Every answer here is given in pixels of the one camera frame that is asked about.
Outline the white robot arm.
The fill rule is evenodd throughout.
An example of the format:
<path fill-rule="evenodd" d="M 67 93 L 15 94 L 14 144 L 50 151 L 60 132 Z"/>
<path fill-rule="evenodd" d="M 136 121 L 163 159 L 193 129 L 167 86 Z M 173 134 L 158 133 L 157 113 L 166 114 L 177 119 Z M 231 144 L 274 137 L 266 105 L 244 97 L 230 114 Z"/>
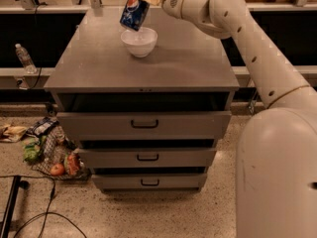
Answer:
<path fill-rule="evenodd" d="M 237 145 L 237 238 L 317 238 L 316 90 L 245 0 L 144 1 L 212 37 L 232 38 L 264 104 Z"/>

